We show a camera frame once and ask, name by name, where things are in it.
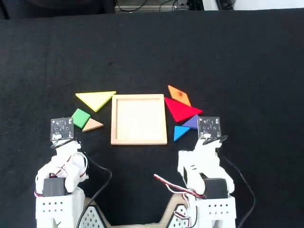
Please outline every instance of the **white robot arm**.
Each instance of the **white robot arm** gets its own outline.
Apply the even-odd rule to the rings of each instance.
[[[88,161],[73,136],[72,118],[51,121],[57,154],[35,177],[37,228],[75,228],[83,211],[85,194],[77,185],[88,179]]]
[[[236,205],[232,178],[220,167],[216,149],[221,136],[218,117],[198,118],[199,139],[193,151],[179,151],[178,172],[186,188],[171,184],[158,175],[170,191],[179,189],[188,204],[187,217],[174,212],[176,219],[188,220],[185,228],[235,228]]]

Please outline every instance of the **green tangram piece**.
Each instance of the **green tangram piece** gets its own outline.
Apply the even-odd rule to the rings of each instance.
[[[91,115],[82,111],[81,109],[77,109],[74,114],[72,115],[73,117],[73,122],[77,127],[80,127],[83,129],[85,126],[86,122],[90,119]]]

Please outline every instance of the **red tangram piece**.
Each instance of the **red tangram piece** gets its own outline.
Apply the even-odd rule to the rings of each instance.
[[[179,121],[188,119],[196,114],[203,113],[203,110],[190,107],[181,102],[173,101],[172,99],[167,98],[167,97],[165,97],[165,102],[166,102],[167,107],[169,108],[175,122],[179,122]]]

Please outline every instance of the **purple tangram piece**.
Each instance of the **purple tangram piece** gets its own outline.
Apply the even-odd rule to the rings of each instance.
[[[198,128],[198,117],[199,117],[199,115],[195,115],[194,117],[189,119],[186,123],[184,123],[182,126],[197,129]]]

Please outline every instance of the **blue triangle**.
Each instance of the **blue triangle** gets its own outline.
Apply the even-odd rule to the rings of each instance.
[[[195,115],[194,117],[189,119],[186,123],[184,123],[182,126],[197,129],[198,128],[198,117],[199,117],[199,115]]]
[[[175,126],[174,127],[174,141],[176,141],[177,139],[179,139],[189,129],[190,129],[189,127]]]

